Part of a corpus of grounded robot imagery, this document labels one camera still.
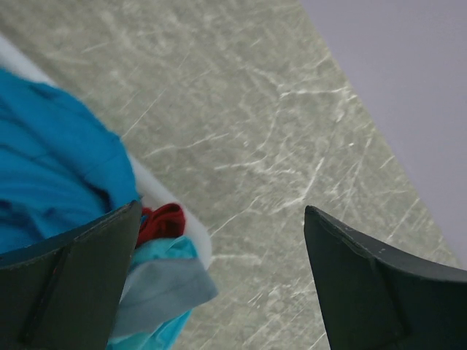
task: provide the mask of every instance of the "white basket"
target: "white basket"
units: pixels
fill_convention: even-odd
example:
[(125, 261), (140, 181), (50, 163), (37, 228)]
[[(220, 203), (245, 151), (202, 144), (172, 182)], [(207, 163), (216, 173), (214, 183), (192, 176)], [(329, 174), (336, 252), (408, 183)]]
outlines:
[[(0, 66), (26, 79), (56, 85), (38, 66), (0, 34)], [(129, 155), (136, 177), (136, 186), (143, 195), (143, 204), (157, 208), (167, 203), (180, 203), (134, 156)], [(211, 239), (207, 229), (182, 205), (186, 218), (185, 235), (190, 237), (198, 250), (205, 268), (212, 255)]]

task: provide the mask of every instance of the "red fabric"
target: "red fabric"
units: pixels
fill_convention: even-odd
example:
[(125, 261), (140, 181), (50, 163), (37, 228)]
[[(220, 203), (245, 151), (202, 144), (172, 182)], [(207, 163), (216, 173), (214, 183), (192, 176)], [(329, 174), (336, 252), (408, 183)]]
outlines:
[(185, 231), (185, 215), (178, 204), (166, 204), (155, 211), (143, 208), (142, 217), (145, 215), (147, 218), (139, 228), (136, 248), (153, 239), (180, 237)]

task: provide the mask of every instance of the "turquoise fabric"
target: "turquoise fabric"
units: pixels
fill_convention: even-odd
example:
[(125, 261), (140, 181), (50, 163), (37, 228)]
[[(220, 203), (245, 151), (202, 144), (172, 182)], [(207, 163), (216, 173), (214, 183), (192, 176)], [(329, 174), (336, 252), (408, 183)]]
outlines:
[(119, 137), (68, 93), (0, 68), (0, 254), (139, 200)]
[[(198, 257), (193, 242), (186, 236), (149, 241), (135, 250), (131, 267), (154, 259), (190, 259)], [(169, 350), (182, 332), (191, 311), (164, 322), (152, 333), (142, 332), (129, 337), (110, 339), (107, 350)]]

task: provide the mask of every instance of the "laundry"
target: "laundry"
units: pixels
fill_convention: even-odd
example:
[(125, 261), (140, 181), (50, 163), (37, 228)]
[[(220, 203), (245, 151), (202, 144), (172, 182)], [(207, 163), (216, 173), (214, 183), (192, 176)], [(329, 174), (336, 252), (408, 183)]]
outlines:
[(155, 239), (136, 249), (107, 350), (172, 347), (191, 309), (217, 295), (197, 257), (186, 236)]
[(185, 215), (182, 208), (169, 203), (153, 211), (143, 208), (136, 248), (157, 238), (177, 238), (185, 231)]
[(0, 253), (138, 200), (119, 137), (68, 93), (0, 69)]

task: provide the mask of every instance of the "marble floor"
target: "marble floor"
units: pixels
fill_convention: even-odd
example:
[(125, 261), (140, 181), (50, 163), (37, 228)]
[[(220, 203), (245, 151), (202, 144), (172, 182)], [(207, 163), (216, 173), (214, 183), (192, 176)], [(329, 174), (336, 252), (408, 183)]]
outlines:
[(0, 31), (209, 228), (220, 295), (175, 349), (329, 349), (306, 204), (457, 265), (297, 0), (2, 0)]

